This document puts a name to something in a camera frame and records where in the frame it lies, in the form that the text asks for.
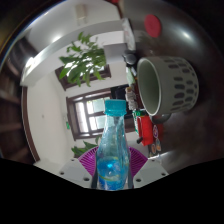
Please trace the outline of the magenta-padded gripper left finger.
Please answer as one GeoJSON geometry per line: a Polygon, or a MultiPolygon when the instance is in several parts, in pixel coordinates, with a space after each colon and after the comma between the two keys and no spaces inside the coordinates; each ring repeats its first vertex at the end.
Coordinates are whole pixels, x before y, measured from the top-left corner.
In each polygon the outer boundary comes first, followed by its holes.
{"type": "Polygon", "coordinates": [[[84,188],[96,189],[96,151],[94,147],[79,158],[72,158],[59,171],[59,176],[84,188]]]}

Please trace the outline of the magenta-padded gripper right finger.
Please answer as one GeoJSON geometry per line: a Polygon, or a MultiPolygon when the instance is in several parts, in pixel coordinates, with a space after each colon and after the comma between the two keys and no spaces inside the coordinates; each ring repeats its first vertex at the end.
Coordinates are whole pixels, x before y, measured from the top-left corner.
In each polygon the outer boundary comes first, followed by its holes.
{"type": "Polygon", "coordinates": [[[148,159],[137,149],[130,147],[130,168],[127,180],[127,188],[140,188],[168,175],[160,162],[148,159]]]}

